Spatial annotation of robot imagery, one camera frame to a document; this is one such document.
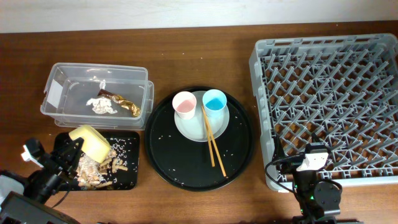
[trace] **dish rack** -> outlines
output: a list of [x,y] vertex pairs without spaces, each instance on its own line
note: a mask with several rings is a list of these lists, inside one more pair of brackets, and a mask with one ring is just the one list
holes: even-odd
[[[398,183],[398,41],[392,34],[269,39],[249,60],[264,166],[278,134],[286,155],[315,133],[331,149],[321,178]],[[291,188],[275,166],[270,175]],[[272,190],[283,192],[267,178]]]

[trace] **black plate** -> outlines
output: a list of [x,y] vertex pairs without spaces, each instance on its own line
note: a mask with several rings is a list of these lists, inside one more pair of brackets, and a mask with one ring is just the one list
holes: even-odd
[[[120,157],[123,161],[127,161],[127,171],[118,170],[115,174],[112,174],[108,170],[108,174],[104,175],[106,181],[115,181],[108,187],[103,187],[98,190],[131,190],[137,184],[137,173],[139,163],[139,135],[134,131],[115,131],[115,132],[100,132],[104,138],[109,142],[111,146],[116,146],[115,150],[122,152],[124,150],[124,156]],[[64,145],[66,142],[71,141],[68,133],[61,133],[55,138],[54,149]],[[60,191],[67,191],[68,185],[63,184],[60,187]],[[72,182],[71,190],[83,190],[78,186],[77,179]]]
[[[207,91],[208,87],[180,91]],[[172,106],[175,92],[166,97],[148,119],[144,135],[145,149],[156,172],[176,187],[192,191],[213,190],[232,182],[249,164],[253,152],[253,130],[242,105],[225,93],[229,123],[216,139],[228,178],[223,177],[215,152],[215,167],[211,166],[207,142],[195,142],[184,137],[174,122]]]

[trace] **plastic container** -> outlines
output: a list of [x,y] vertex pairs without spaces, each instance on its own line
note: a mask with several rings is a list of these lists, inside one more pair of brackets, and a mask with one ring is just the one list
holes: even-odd
[[[96,98],[101,82],[105,82],[105,90],[135,103],[141,114],[133,118],[120,106],[114,107],[116,114],[94,113],[86,102]],[[40,111],[53,117],[56,125],[71,128],[89,124],[101,129],[144,130],[154,102],[154,85],[148,81],[148,71],[120,65],[56,63],[44,93],[47,95]]]
[[[315,133],[331,149],[320,177],[342,186],[398,183],[397,54],[392,34],[259,40],[249,65],[264,166],[276,133],[286,155]],[[291,188],[275,166],[268,171]]]

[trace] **pink cup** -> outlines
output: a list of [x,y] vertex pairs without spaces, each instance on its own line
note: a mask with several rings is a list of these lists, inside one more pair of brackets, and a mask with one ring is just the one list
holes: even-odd
[[182,119],[191,119],[195,115],[197,99],[188,91],[177,93],[173,98],[173,108]]

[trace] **cable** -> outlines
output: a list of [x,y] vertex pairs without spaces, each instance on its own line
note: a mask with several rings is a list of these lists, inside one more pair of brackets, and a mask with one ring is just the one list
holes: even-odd
[[330,184],[333,184],[338,187],[338,191],[340,194],[343,193],[343,186],[341,186],[341,184],[337,183],[336,181],[333,181],[330,179],[322,179],[322,180],[319,180],[318,182],[328,182]]
[[70,187],[71,184],[69,182],[67,182],[67,184],[68,184],[68,191],[65,193],[65,195],[52,208],[55,208],[56,206],[60,205],[63,202],[63,200],[68,196],[69,191],[71,190],[70,189],[71,188]]
[[297,154],[297,155],[289,156],[289,157],[286,157],[286,158],[283,158],[283,159],[278,159],[278,160],[275,160],[275,161],[271,161],[270,163],[268,163],[268,164],[266,165],[266,176],[267,176],[268,178],[270,178],[270,180],[272,180],[272,181],[273,181],[275,184],[277,184],[279,187],[282,187],[283,189],[285,189],[285,190],[287,190],[287,191],[289,191],[289,192],[291,192],[291,193],[293,193],[293,194],[294,194],[293,190],[290,190],[290,189],[288,189],[287,187],[283,186],[283,185],[280,184],[278,181],[276,181],[274,178],[272,178],[271,175],[269,175],[269,173],[268,173],[268,167],[271,166],[271,165],[274,165],[275,163],[284,162],[284,161],[287,161],[287,160],[292,159],[292,158],[295,158],[295,157],[301,157],[301,155]]

